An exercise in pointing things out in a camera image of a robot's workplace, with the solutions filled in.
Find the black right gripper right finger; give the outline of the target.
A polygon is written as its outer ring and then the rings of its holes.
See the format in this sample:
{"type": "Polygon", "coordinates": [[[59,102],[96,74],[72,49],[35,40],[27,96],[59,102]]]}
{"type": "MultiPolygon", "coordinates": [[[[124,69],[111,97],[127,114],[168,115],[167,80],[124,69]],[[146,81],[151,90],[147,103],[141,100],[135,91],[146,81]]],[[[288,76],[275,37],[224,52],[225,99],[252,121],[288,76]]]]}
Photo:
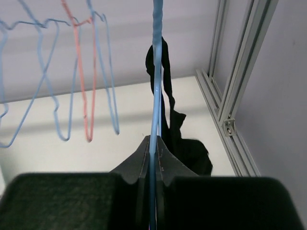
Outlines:
{"type": "Polygon", "coordinates": [[[159,230],[300,230],[289,192],[269,177],[198,176],[157,140],[159,230]]]}

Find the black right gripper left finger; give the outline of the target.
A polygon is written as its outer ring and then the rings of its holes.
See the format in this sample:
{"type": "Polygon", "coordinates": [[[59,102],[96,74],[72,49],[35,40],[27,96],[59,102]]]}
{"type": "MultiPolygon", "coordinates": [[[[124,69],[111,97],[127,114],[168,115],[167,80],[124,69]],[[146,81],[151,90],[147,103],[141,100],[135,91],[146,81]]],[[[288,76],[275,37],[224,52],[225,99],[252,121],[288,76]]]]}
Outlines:
{"type": "Polygon", "coordinates": [[[147,230],[149,136],[110,172],[16,176],[0,200],[3,230],[147,230]]]}

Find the black tank top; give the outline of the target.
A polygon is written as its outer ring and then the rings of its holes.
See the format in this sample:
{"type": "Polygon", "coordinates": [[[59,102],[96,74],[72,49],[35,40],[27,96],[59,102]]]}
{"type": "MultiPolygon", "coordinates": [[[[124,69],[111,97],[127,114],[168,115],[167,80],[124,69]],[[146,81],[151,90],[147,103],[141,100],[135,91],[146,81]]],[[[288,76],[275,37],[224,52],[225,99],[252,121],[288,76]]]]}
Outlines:
{"type": "Polygon", "coordinates": [[[213,165],[209,159],[208,150],[204,144],[197,139],[183,139],[180,128],[186,118],[186,114],[174,110],[175,99],[172,94],[171,67],[169,61],[168,44],[162,39],[162,66],[164,91],[169,99],[170,104],[170,124],[167,124],[165,116],[165,103],[161,98],[162,114],[162,140],[168,150],[178,158],[185,166],[194,173],[202,176],[210,176],[213,165]]]}

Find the blue hanger with black top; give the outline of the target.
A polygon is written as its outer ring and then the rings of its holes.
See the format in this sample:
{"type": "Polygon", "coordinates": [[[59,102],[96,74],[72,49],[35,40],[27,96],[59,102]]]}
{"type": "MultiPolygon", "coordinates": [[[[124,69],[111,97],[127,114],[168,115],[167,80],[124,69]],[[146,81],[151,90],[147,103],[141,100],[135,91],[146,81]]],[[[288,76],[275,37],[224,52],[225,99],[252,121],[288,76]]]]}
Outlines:
{"type": "Polygon", "coordinates": [[[112,126],[116,135],[120,134],[119,128],[119,117],[118,117],[118,108],[117,108],[117,100],[116,100],[116,92],[115,92],[115,84],[114,84],[114,72],[113,72],[113,65],[112,65],[112,56],[111,56],[111,43],[110,43],[110,31],[107,18],[104,13],[99,14],[93,7],[92,1],[86,1],[87,7],[90,11],[93,25],[94,25],[94,38],[96,39],[95,50],[98,53],[99,65],[102,71],[104,86],[107,95],[107,104],[109,108],[109,113],[111,117],[112,126]],[[107,41],[107,48],[108,48],[108,62],[109,62],[109,70],[110,70],[110,81],[108,81],[107,74],[106,74],[106,67],[103,60],[103,53],[101,51],[100,41],[99,41],[99,31],[98,25],[96,22],[96,17],[102,21],[106,26],[106,41],[107,41]]]}

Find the blue wire hanger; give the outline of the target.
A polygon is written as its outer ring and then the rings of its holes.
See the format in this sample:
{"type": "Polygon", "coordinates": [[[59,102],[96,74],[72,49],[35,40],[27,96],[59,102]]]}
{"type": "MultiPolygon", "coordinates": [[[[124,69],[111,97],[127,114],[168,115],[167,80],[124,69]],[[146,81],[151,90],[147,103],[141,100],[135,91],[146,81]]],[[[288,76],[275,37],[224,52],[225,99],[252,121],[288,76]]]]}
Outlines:
{"type": "Polygon", "coordinates": [[[20,0],[18,1],[18,4],[20,5],[19,7],[14,0],[2,0],[0,2],[0,12],[4,13],[5,16],[10,16],[13,19],[11,23],[9,23],[6,19],[0,20],[0,32],[2,33],[2,40],[0,41],[0,52],[2,53],[3,49],[6,46],[10,31],[13,31],[20,24],[25,24],[26,26],[33,27],[33,29],[35,29],[37,32],[36,55],[38,65],[37,68],[35,68],[35,74],[37,74],[37,76],[32,77],[30,72],[30,69],[34,67],[35,63],[33,57],[23,56],[24,60],[13,58],[10,59],[9,66],[14,68],[14,73],[18,75],[17,77],[14,77],[12,74],[9,74],[10,81],[16,80],[16,85],[18,89],[21,89],[22,86],[25,88],[24,90],[22,90],[21,93],[18,93],[18,95],[22,96],[24,92],[28,92],[28,89],[34,90],[35,92],[12,138],[7,143],[0,144],[0,147],[2,149],[7,149],[14,143],[44,82],[47,84],[50,96],[54,100],[54,119],[57,125],[57,131],[59,131],[59,121],[57,119],[57,109],[59,108],[59,102],[54,95],[51,82],[47,75],[47,71],[51,63],[55,46],[58,40],[59,23],[61,21],[52,18],[46,18],[44,21],[41,22],[35,17],[34,13],[31,11],[30,7],[26,4],[25,1],[20,0]],[[52,43],[48,60],[47,62],[45,62],[42,55],[42,43],[44,38],[42,30],[48,29],[50,23],[55,24],[56,34],[52,43]]]}
{"type": "Polygon", "coordinates": [[[56,80],[59,80],[60,77],[55,77],[55,67],[52,68],[52,71],[50,71],[50,65],[52,64],[52,61],[55,60],[54,52],[57,47],[59,36],[60,36],[60,26],[62,24],[70,27],[71,24],[64,20],[59,19],[45,19],[43,22],[39,22],[38,20],[35,20],[34,22],[27,22],[27,21],[15,21],[12,24],[8,24],[3,19],[0,21],[0,33],[2,35],[2,39],[0,42],[0,103],[3,105],[3,112],[0,114],[0,118],[3,119],[9,112],[9,100],[6,98],[6,92],[5,92],[5,85],[4,85],[4,67],[3,67],[3,50],[7,44],[7,41],[9,39],[9,31],[14,30],[17,26],[20,24],[26,24],[33,26],[37,32],[38,32],[38,41],[36,44],[36,55],[38,58],[38,64],[39,68],[41,70],[41,77],[39,79],[38,85],[36,87],[36,90],[33,94],[33,96],[29,99],[29,105],[26,108],[20,123],[16,127],[11,139],[8,141],[8,143],[0,143],[0,147],[2,149],[7,149],[10,147],[14,141],[16,140],[18,134],[22,130],[22,127],[26,121],[26,118],[28,117],[34,102],[36,99],[43,98],[43,95],[39,95],[41,88],[43,87],[43,84],[46,85],[47,91],[49,93],[49,97],[54,103],[53,107],[53,119],[54,119],[54,125],[55,125],[55,131],[57,133],[57,136],[60,140],[66,142],[69,141],[71,138],[71,131],[72,131],[72,115],[73,115],[73,101],[74,101],[74,93],[75,93],[75,86],[76,86],[76,77],[77,77],[77,61],[78,58],[76,57],[73,64],[73,71],[72,71],[72,84],[70,85],[70,89],[64,90],[63,92],[60,92],[59,90],[56,90],[55,87],[59,87],[59,83],[56,83],[56,80]],[[43,29],[48,29],[51,25],[51,23],[54,23],[55,25],[55,37],[51,44],[51,50],[49,52],[49,55],[47,57],[47,60],[43,57],[43,29]],[[70,95],[69,100],[69,110],[68,110],[68,127],[67,127],[67,133],[64,134],[63,129],[60,125],[59,120],[59,109],[60,109],[60,102],[58,99],[59,95],[64,95],[68,93],[70,95]]]}

